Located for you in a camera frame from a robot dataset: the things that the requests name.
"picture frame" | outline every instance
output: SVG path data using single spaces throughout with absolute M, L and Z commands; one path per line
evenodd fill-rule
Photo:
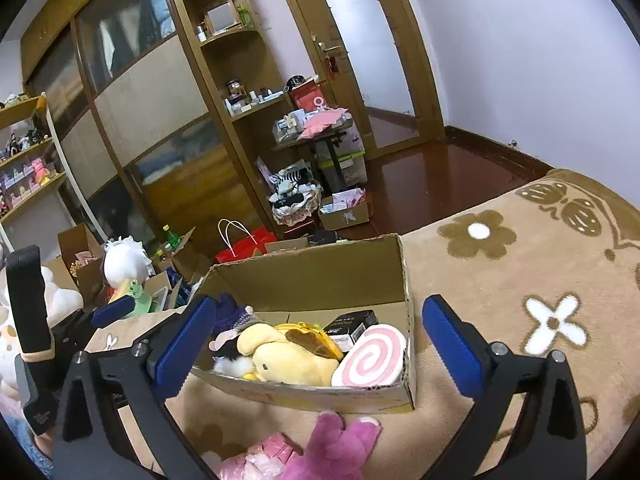
M 224 0 L 205 13 L 210 33 L 215 36 L 228 28 L 242 25 L 240 14 L 233 0 Z

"small table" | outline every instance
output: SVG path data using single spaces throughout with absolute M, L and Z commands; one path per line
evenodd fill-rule
M 319 142 L 320 140 L 324 141 L 324 145 L 329 150 L 329 155 L 331 155 L 331 161 L 334 164 L 335 173 L 338 176 L 338 184 L 340 186 L 339 191 L 344 191 L 347 189 L 347 183 L 344 179 L 344 173 L 342 172 L 342 168 L 340 167 L 340 161 L 338 160 L 338 155 L 335 153 L 335 146 L 333 139 L 339 139 L 341 136 L 347 134 L 347 130 L 353 126 L 353 119 L 349 119 L 345 123 L 341 124 L 337 128 L 333 128 L 329 126 L 322 133 L 316 135 L 312 139 L 304 139 L 298 137 L 297 139 L 287 140 L 286 142 L 280 142 L 276 144 L 271 150 L 274 152 L 279 152 L 280 150 L 285 150 L 287 148 L 295 148 L 298 146 L 303 146 L 304 144 Z

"white plush toy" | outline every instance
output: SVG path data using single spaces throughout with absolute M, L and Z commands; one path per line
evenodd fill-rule
M 109 285 L 118 290 L 124 280 L 138 280 L 141 285 L 154 274 L 151 260 L 142 248 L 142 242 L 131 236 L 124 240 L 110 240 L 104 250 L 104 277 Z
M 44 279 L 44 301 L 47 306 L 47 324 L 50 328 L 72 312 L 82 308 L 82 296 L 76 290 L 60 288 L 53 282 L 53 272 L 41 267 Z M 18 389 L 15 380 L 15 357 L 20 353 L 20 342 L 11 312 L 6 269 L 0 270 L 0 380 L 2 385 Z

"red box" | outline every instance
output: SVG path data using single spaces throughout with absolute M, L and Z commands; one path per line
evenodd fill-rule
M 316 97 L 321 98 L 322 103 L 326 104 L 321 88 L 313 79 L 289 90 L 289 97 L 298 108 L 302 108 L 307 113 L 318 110 L 318 106 L 314 103 Z

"wooden floor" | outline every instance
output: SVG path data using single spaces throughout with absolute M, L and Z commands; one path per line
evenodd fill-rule
M 367 224 L 343 229 L 357 240 L 404 234 L 464 211 L 545 174 L 505 157 L 486 141 L 478 145 L 454 136 L 367 162 L 373 216 Z

